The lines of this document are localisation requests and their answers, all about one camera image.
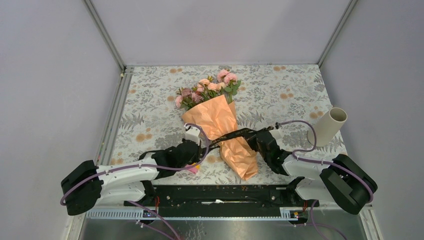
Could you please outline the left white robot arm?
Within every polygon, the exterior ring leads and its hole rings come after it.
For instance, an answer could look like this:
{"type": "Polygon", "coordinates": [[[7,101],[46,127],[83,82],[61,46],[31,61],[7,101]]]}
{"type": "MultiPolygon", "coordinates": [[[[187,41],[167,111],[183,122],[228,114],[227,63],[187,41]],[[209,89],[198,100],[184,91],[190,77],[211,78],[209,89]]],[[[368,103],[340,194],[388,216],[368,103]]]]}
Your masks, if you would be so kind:
{"type": "Polygon", "coordinates": [[[85,213],[95,206],[125,201],[139,201],[148,206],[154,202],[155,192],[144,186],[144,182],[194,168],[209,149],[194,141],[183,140],[177,146],[147,151],[135,162],[95,165],[93,160],[86,160],[61,181],[63,196],[60,204],[66,207],[70,216],[85,213]]]}

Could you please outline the peach paper flower bouquet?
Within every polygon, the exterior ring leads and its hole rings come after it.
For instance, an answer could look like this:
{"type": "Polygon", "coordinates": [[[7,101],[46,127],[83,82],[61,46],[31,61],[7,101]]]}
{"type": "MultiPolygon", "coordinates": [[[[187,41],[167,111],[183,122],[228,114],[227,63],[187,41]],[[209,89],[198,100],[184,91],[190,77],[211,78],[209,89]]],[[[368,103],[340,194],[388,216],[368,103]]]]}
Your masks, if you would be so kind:
{"type": "Polygon", "coordinates": [[[220,157],[242,180],[258,171],[256,152],[243,138],[250,129],[238,127],[235,101],[241,85],[238,76],[221,69],[215,77],[200,79],[193,87],[177,90],[175,105],[186,112],[182,120],[202,127],[212,147],[219,147],[220,157]]]}

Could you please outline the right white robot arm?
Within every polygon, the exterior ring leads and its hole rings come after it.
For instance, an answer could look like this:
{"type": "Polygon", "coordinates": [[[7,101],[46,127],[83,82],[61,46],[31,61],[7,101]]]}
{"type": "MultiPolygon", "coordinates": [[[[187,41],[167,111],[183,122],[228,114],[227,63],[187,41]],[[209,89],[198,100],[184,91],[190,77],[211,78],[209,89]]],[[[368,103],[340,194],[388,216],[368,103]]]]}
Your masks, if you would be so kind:
{"type": "Polygon", "coordinates": [[[294,177],[286,193],[293,206],[318,200],[335,203],[345,212],[357,215],[374,199],[377,183],[345,154],[332,160],[294,156],[278,144],[281,129],[249,131],[243,138],[274,173],[294,177]]]}

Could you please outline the black gold-lettered ribbon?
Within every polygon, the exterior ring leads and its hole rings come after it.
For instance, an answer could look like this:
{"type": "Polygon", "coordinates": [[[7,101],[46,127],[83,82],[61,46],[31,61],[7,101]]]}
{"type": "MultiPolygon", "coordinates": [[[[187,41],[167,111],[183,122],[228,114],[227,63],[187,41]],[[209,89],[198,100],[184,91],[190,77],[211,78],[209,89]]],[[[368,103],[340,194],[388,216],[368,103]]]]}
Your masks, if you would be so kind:
{"type": "Polygon", "coordinates": [[[261,130],[253,130],[250,128],[242,128],[242,129],[238,129],[235,130],[233,132],[230,133],[226,133],[221,137],[218,137],[217,139],[213,140],[210,144],[209,144],[209,151],[214,150],[216,148],[219,148],[219,146],[216,146],[218,143],[224,142],[224,141],[228,141],[231,139],[235,139],[235,138],[239,138],[242,137],[248,144],[248,146],[253,150],[253,151],[258,151],[259,147],[257,144],[257,134],[259,132],[263,132],[263,131],[269,131],[269,130],[273,130],[274,128],[272,126],[270,127],[264,127],[261,130]]]}

